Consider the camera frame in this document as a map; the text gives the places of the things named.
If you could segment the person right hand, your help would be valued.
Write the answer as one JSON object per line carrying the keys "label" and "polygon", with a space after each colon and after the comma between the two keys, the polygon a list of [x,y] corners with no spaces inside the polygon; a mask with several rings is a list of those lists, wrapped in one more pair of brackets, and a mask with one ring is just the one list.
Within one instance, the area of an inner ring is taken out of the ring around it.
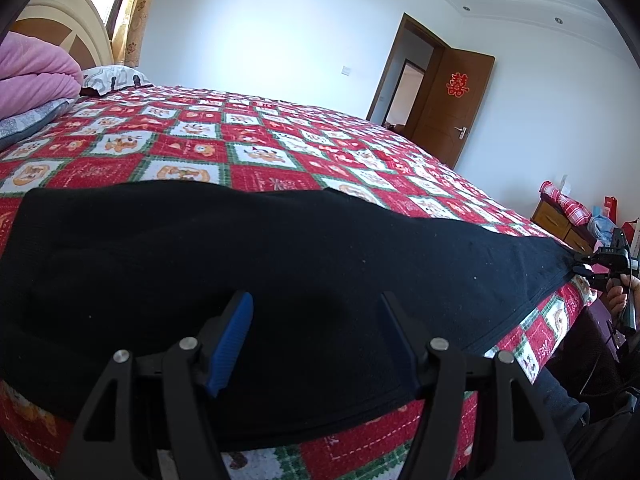
{"label": "person right hand", "polygon": [[636,311],[640,307],[640,281],[635,276],[622,274],[620,285],[616,285],[614,280],[609,280],[605,292],[600,299],[610,312],[612,318],[617,318],[627,307],[628,299],[634,298]]}

